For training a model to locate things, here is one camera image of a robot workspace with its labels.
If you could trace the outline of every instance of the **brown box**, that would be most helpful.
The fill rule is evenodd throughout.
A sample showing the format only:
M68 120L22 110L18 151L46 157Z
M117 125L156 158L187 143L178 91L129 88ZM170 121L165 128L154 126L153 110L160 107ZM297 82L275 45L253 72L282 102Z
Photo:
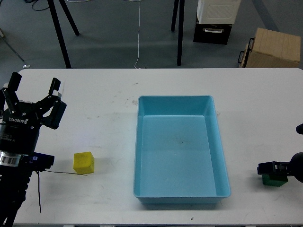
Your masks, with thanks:
M299 36L258 28L252 45L244 51L240 68L296 68L300 50Z

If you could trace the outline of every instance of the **white container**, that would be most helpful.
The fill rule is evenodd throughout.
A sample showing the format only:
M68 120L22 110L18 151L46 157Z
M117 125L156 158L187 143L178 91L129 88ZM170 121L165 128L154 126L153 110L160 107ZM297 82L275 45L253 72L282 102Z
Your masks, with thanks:
M197 17L200 24L233 25L241 0L199 0Z

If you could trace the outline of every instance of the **black stand leg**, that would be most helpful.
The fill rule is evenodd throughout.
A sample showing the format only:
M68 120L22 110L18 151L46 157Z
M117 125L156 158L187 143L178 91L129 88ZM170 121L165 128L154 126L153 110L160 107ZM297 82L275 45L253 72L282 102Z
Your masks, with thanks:
M179 31L178 31L178 53L177 53L177 65L178 66L180 66L181 62L182 62L184 6L185 6L185 0L180 0L180 7L179 7Z
M175 31L175 26L176 26L176 20L177 20L177 12L178 12L178 4L179 0L175 0L174 2L174 11L172 13L172 20L171 20L171 31Z
M53 0L47 0L47 2L48 2L49 10L50 10L52 18L53 18L53 25L55 26L55 30L56 30L56 33L57 33L57 37L58 37L58 40L59 40L60 47L61 47L61 51L62 51L62 55L63 55L63 58L64 58L65 66L66 66L67 69L71 69L71 63L70 63L70 59L68 57L68 53L67 53L67 49L66 49L66 46L65 46L64 38L63 38L63 35L62 35L62 31L61 31L58 15L57 15L57 12L56 12L55 4L54 4ZM64 0L59 0L59 2L60 2L61 6L62 6L62 8L63 8L63 10L66 14L66 17L68 18L68 21L71 24L71 27L74 30L75 35L79 35L79 31L78 31L78 29L75 25L75 22L73 21L73 19L71 17L71 14L70 14L70 12L67 8L66 3L64 2Z
M78 31L78 29L77 29L77 27L76 27L76 24L75 24L74 20L73 20L72 17L71 17L71 13L70 13L70 11L69 11L68 8L67 8L67 5L66 5L66 3L65 3L65 0L59 0L59 2L60 2L60 4L61 4L61 6L62 6L63 11L65 12L65 15L66 15L68 21L69 21L70 24L71 24L72 29L74 30L75 35L76 35L76 36L80 35L80 33L79 33L79 31Z
M21 59L21 61L24 61L24 59L21 58L21 56L9 45L9 43L6 42L6 40L1 37L1 35L0 35L0 39L2 39L5 42L5 44Z

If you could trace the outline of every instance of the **black drawer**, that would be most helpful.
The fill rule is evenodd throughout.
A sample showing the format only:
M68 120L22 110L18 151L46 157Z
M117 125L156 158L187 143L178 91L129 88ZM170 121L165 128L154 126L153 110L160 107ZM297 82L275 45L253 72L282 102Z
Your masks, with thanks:
M194 42L226 45L231 30L231 25L201 25L197 22Z

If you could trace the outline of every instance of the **white cable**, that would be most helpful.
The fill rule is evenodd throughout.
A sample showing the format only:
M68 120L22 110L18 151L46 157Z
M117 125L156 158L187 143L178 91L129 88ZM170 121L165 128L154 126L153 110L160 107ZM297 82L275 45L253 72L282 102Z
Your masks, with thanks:
M129 0L129 1L134 1L134 2L138 1L138 2L139 2L138 58L137 58L136 63L134 64L134 68L135 68L135 69L138 69L138 68L136 67L136 64L138 63L138 60L139 60L139 42L140 42L140 9L141 9L141 1L142 1L142 0Z

